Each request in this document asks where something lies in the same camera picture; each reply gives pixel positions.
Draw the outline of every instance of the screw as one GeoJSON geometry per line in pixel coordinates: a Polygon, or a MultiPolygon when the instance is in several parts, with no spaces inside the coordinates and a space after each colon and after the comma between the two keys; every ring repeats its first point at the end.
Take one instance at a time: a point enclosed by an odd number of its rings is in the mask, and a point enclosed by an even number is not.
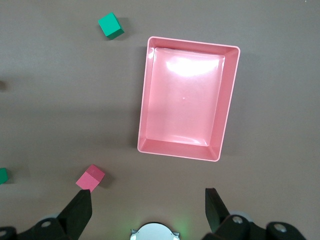
{"type": "Polygon", "coordinates": [[[241,217],[239,217],[239,216],[234,216],[233,218],[232,218],[232,220],[236,223],[236,224],[242,224],[244,221],[242,220],[242,218],[241,217]]]}
{"type": "Polygon", "coordinates": [[[6,230],[2,230],[0,231],[0,237],[3,237],[7,234],[7,231],[6,230]]]}
{"type": "Polygon", "coordinates": [[[49,227],[50,225],[51,225],[50,221],[45,221],[44,223],[41,224],[41,227],[46,228],[46,227],[49,227]]]}
{"type": "Polygon", "coordinates": [[[277,229],[279,232],[285,233],[287,231],[286,227],[280,223],[274,225],[274,228],[277,229]]]}

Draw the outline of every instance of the table surface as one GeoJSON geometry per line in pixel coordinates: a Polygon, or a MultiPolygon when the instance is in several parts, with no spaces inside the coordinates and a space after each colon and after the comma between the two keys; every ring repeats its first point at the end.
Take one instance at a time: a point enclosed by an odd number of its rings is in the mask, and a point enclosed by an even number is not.
{"type": "Polygon", "coordinates": [[[200,240],[205,188],[264,227],[320,235],[320,1],[0,1],[0,226],[58,213],[95,164],[80,239],[128,240],[155,221],[200,240]],[[125,33],[103,35],[114,12],[125,33]],[[143,154],[137,137],[150,36],[239,46],[221,158],[143,154]]]}

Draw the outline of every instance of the cube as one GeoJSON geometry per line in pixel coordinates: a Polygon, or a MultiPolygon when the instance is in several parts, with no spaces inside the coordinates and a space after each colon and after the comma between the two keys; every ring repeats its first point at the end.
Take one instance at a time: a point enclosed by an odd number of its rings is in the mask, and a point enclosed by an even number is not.
{"type": "Polygon", "coordinates": [[[98,23],[104,35],[109,39],[115,39],[125,32],[113,12],[98,20],[98,23]]]}
{"type": "Polygon", "coordinates": [[[8,173],[5,168],[0,168],[0,185],[8,181],[8,173]]]}
{"type": "Polygon", "coordinates": [[[92,164],[79,178],[79,180],[76,181],[76,184],[80,188],[84,190],[89,189],[90,192],[92,192],[98,186],[104,176],[105,173],[97,168],[97,166],[92,164]]]}

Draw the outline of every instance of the green block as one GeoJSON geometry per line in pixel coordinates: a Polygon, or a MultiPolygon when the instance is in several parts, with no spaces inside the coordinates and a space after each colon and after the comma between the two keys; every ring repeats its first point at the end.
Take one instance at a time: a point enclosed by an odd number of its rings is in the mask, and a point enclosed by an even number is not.
{"type": "Polygon", "coordinates": [[[0,185],[8,181],[8,174],[5,168],[0,168],[0,185]]]}
{"type": "Polygon", "coordinates": [[[98,23],[104,35],[109,39],[115,39],[125,32],[113,12],[98,20],[98,23]]]}

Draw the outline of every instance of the pink plastic bin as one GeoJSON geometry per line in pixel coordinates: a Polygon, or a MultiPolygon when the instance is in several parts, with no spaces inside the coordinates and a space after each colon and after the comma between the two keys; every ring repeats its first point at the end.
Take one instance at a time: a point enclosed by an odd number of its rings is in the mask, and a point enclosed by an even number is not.
{"type": "Polygon", "coordinates": [[[138,150],[218,161],[239,56],[237,46],[150,37],[138,150]]]}

